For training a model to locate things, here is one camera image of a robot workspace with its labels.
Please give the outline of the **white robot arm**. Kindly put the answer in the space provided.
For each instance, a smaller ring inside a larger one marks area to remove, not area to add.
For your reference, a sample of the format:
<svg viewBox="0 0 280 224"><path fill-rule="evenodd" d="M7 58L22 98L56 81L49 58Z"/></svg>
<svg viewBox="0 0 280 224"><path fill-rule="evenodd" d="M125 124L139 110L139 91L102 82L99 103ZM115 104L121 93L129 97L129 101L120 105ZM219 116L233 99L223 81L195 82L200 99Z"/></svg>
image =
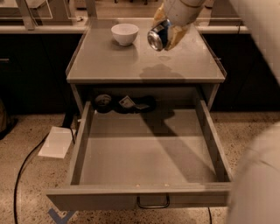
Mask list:
<svg viewBox="0 0 280 224"><path fill-rule="evenodd" d="M165 50L174 48L200 14L206 0L162 0L155 25L168 19ZM229 0L269 66L280 76L280 0ZM227 199L225 224L280 224L280 122L274 112L244 112L262 129L244 148Z"/></svg>

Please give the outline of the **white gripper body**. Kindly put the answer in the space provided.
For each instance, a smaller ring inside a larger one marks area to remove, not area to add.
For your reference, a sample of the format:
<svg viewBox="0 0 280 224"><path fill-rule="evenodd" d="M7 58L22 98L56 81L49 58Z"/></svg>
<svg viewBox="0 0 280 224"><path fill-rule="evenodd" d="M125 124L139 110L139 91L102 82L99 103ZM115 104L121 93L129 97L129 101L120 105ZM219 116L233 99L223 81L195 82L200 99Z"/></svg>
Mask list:
<svg viewBox="0 0 280 224"><path fill-rule="evenodd" d="M206 0L164 0L164 14L172 25L185 26L193 23Z"/></svg>

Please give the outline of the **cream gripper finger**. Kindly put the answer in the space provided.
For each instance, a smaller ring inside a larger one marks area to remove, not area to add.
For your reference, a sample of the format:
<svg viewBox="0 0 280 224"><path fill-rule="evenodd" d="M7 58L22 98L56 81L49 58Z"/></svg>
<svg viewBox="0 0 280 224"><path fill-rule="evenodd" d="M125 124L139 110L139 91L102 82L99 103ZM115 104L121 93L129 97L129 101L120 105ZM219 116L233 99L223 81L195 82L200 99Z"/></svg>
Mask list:
<svg viewBox="0 0 280 224"><path fill-rule="evenodd" d="M179 26L179 25L172 24L168 28L167 44L164 49L166 51L170 51L171 49L173 49L182 40L182 38L187 34L189 27L190 27L189 24L187 24L185 26Z"/></svg>
<svg viewBox="0 0 280 224"><path fill-rule="evenodd" d="M154 14L153 25L156 26L162 23L164 20L165 20L165 10L164 10L164 5L161 4Z"/></svg>

